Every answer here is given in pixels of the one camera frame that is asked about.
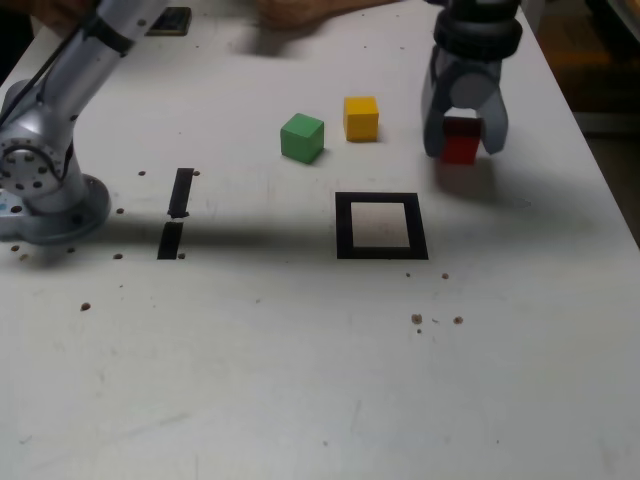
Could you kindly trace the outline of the person's right hand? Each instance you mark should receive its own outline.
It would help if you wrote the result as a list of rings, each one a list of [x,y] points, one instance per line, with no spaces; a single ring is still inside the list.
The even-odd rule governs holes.
[[[91,0],[46,0],[39,3],[35,16],[49,26],[74,26],[93,6]]]

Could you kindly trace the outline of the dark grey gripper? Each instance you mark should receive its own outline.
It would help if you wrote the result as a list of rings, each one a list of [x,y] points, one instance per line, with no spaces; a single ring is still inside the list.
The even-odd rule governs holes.
[[[500,62],[432,50],[421,96],[423,145],[428,156],[438,158],[444,149],[444,118],[451,102],[454,108],[473,110],[482,121],[481,140],[487,153],[503,150],[509,122],[500,90],[501,70]]]

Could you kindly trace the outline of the person's left hand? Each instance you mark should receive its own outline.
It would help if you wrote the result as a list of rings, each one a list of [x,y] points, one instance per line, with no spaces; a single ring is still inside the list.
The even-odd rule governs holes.
[[[327,13],[323,1],[315,0],[258,0],[260,21],[275,29],[293,29],[320,20]]]

